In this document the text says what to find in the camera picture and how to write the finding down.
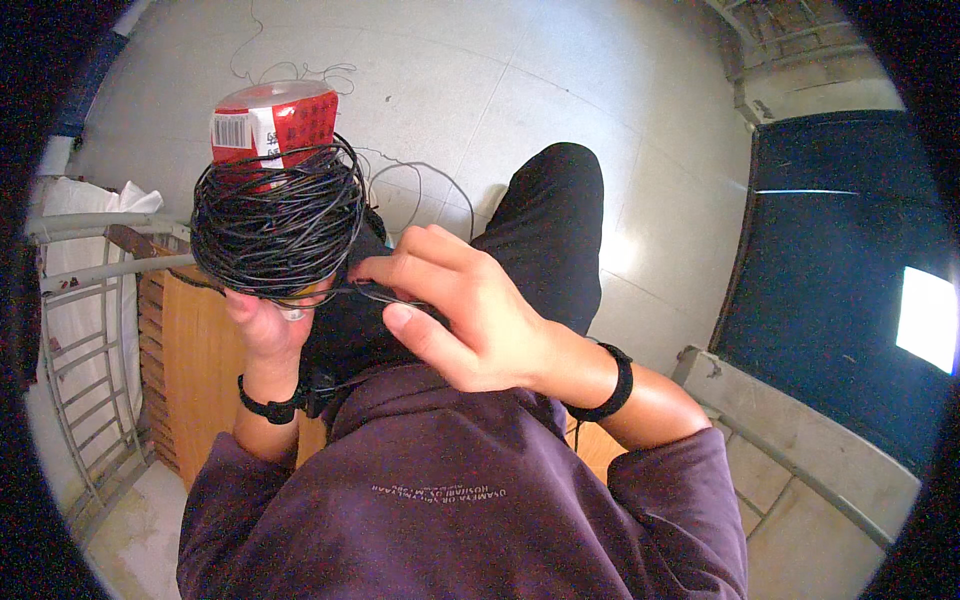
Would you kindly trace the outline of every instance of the window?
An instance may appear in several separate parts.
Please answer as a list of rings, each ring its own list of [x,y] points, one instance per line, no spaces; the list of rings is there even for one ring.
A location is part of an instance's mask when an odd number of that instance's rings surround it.
[[[897,346],[953,374],[956,340],[957,294],[953,284],[905,268]]]

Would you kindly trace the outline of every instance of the barcode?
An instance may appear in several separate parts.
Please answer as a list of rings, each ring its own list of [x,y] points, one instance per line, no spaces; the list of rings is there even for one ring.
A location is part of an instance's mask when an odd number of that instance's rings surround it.
[[[214,146],[246,149],[252,147],[246,114],[214,114],[211,130]]]

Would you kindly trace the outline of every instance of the hand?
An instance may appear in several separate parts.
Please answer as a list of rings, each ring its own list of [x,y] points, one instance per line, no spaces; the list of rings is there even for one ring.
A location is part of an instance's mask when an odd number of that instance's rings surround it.
[[[302,309],[303,318],[287,321],[274,302],[224,290],[227,314],[240,327],[248,359],[298,360],[310,335],[313,309]]]
[[[392,256],[364,260],[350,274],[356,279],[424,300],[449,319],[452,333],[416,308],[392,303],[383,310],[396,338],[458,390],[531,387],[549,361],[550,323],[496,260],[443,228],[407,229]]]

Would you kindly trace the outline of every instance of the wrist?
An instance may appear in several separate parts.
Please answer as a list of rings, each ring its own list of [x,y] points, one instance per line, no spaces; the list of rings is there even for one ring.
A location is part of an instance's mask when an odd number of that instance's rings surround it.
[[[271,356],[257,356],[248,352],[244,361],[244,392],[261,404],[289,400],[299,380],[299,352]]]
[[[619,369],[603,347],[548,322],[546,347],[530,390],[577,408],[601,406],[616,389]]]

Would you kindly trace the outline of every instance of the black bracelet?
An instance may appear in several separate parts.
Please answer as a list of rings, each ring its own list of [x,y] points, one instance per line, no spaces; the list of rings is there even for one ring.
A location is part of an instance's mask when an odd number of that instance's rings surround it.
[[[266,417],[274,425],[285,425],[294,419],[298,408],[306,407],[305,390],[300,383],[297,384],[293,396],[286,402],[273,402],[271,400],[266,404],[260,404],[243,391],[243,375],[237,377],[237,387],[240,388],[240,401],[247,407],[247,410],[260,417]]]
[[[602,346],[607,352],[613,355],[613,360],[616,361],[616,387],[613,389],[613,395],[610,396],[610,399],[596,408],[588,410],[565,404],[566,412],[570,413],[570,416],[576,420],[597,422],[606,419],[623,408],[623,405],[627,403],[630,394],[634,390],[634,370],[630,366],[631,363],[634,362],[634,359],[624,354],[623,350],[616,346],[602,342],[598,343],[597,346]]]

